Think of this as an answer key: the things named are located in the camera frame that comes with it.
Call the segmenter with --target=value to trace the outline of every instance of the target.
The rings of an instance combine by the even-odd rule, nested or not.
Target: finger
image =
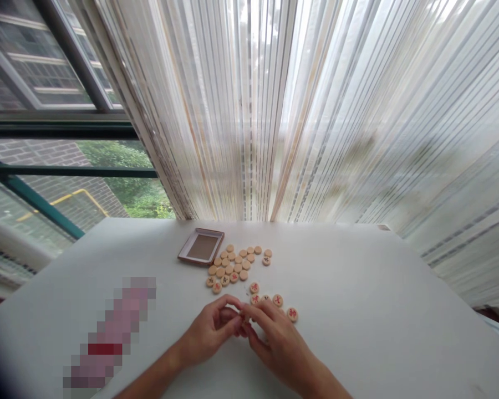
[[[216,332],[216,336],[218,337],[218,343],[222,345],[225,341],[227,341],[232,335],[234,335],[242,325],[242,318],[236,317],[231,319],[224,327],[220,328]]]
[[[265,365],[269,365],[272,358],[270,348],[261,341],[252,326],[249,324],[243,324],[242,328],[244,328],[246,334],[248,335],[250,348],[257,354],[259,359],[261,359]]]
[[[229,294],[222,295],[220,298],[209,303],[206,306],[209,306],[211,309],[220,310],[227,304],[235,306],[238,310],[242,309],[242,303],[240,302],[240,300]]]
[[[261,309],[256,306],[244,304],[243,310],[245,314],[248,314],[253,320],[257,322],[259,326],[264,330],[266,335],[271,336],[275,331],[275,326],[273,325],[273,320],[264,313]]]
[[[220,310],[220,324],[225,324],[237,316],[238,312],[235,309],[223,308]]]
[[[248,334],[246,333],[246,331],[245,331],[245,329],[243,327],[240,327],[238,329],[238,333],[240,334],[241,337],[248,338]]]
[[[271,300],[265,300],[263,302],[259,302],[255,305],[259,309],[261,309],[264,313],[268,315],[268,317],[272,320],[277,320],[279,317],[279,310],[277,306],[275,306]]]

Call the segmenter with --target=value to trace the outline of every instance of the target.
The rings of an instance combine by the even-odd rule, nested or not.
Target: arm
[[[352,399],[329,369],[312,353],[292,322],[270,300],[243,305],[266,333],[263,343],[249,323],[244,323],[251,349],[285,385],[305,399]]]
[[[232,335],[247,337],[242,318],[227,304],[242,307],[231,295],[206,305],[183,336],[116,398],[157,399],[184,369],[211,358]]]

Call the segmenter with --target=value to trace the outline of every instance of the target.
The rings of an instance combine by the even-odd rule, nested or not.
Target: left hand
[[[226,305],[242,309],[241,302],[226,294],[205,305],[189,329],[174,344],[182,367],[196,366],[211,358],[232,335],[247,334],[242,327],[242,317]]]

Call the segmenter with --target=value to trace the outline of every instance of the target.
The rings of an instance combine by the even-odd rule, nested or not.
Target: forearm
[[[318,371],[305,392],[303,399],[352,399],[352,396],[335,378],[325,364],[319,362]]]
[[[173,345],[116,398],[158,399],[184,368],[177,346]]]

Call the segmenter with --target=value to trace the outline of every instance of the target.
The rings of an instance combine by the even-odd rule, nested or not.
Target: striped curtain
[[[180,218],[382,223],[499,305],[499,0],[75,0]]]

